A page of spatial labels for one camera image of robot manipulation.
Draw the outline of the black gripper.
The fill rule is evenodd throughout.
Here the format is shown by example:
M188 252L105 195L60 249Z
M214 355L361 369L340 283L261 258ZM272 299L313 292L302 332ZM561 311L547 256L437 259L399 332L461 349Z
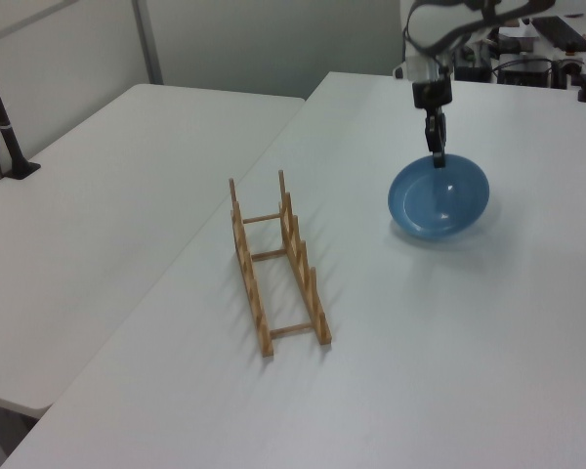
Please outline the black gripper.
M443 77L442 79L413 82L412 83L413 102L418 109L434 110L435 113L428 112L425 120L425 137L428 149L433 153L433 162L435 168L445 167L445 143L446 143L446 126L445 115L440 107L446 106L452 102L451 79Z

